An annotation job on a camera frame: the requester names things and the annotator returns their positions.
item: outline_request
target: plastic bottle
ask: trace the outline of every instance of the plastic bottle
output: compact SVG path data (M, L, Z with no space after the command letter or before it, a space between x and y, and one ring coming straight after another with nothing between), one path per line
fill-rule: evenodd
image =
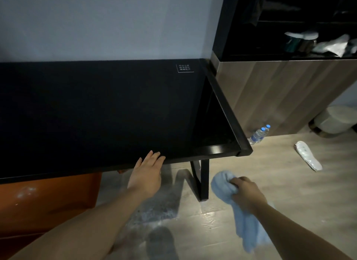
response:
M270 129L270 125L266 125L265 126L265 135L259 139L258 143L261 142L264 139L264 137L266 137L268 135L269 129Z
M254 134L248 139L250 145L254 145L259 142L261 137L265 136L265 127L258 129Z

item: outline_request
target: black metal table leg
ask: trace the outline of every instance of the black metal table leg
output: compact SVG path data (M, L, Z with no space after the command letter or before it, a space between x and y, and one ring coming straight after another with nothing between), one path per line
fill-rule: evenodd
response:
M191 161L192 174L194 180L196 181L198 189L198 197L200 201L208 200L208 189L209 189L209 177L210 177L210 160L204 159L200 162Z

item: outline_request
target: black tabletop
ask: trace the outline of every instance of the black tabletop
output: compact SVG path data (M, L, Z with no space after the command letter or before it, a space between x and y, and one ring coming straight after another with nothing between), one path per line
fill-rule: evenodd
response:
M0 183L251 148L204 60L1 63Z

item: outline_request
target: person's right arm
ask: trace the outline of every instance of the person's right arm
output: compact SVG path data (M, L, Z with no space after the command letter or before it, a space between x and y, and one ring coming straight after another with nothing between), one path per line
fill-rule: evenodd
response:
M233 200L258 219L283 260L352 260L326 240L268 205L258 186L247 177L233 178L230 182L239 188Z

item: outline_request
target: cleaning rag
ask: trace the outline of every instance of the cleaning rag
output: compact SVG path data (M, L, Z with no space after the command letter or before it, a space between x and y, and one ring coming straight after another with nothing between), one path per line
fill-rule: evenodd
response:
M229 182L234 177L230 171L219 172L213 177L211 187L219 199L232 206L236 233L243 239L244 250L250 253L258 245L270 244L271 240L257 218L249 212L241 210L239 205L232 200L232 195L239 191L235 185Z

